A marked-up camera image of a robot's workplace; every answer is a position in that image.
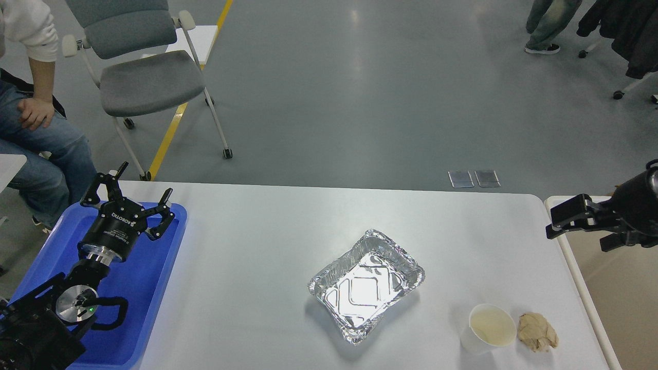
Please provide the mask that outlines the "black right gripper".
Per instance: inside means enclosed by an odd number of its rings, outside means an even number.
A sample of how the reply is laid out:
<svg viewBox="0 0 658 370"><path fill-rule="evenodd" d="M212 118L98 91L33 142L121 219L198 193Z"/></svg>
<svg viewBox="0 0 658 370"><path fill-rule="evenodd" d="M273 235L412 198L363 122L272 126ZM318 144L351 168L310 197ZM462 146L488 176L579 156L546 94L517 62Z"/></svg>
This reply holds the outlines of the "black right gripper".
<svg viewBox="0 0 658 370"><path fill-rule="evenodd" d="M549 239L567 232L584 230L610 231L599 240L604 252L623 246L657 245L656 167L636 175L616 188L609 202L596 203L586 194L579 194L550 208L551 223L545 227ZM618 230L620 218L635 230Z"/></svg>

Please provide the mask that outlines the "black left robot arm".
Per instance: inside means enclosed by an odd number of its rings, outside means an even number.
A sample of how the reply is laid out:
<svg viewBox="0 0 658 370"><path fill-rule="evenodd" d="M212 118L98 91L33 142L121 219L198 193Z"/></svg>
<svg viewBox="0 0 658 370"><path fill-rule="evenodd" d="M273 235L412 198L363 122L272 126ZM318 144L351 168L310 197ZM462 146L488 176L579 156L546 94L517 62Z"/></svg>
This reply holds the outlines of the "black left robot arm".
<svg viewBox="0 0 658 370"><path fill-rule="evenodd" d="M129 257L138 237L156 241L175 215L167 188L152 208L125 197L119 178L97 173L80 205L97 209L89 230L76 244L79 260L2 308L2 369L65 369L85 352L90 330L108 331L124 323L129 301L102 297L99 286L113 262Z"/></svg>

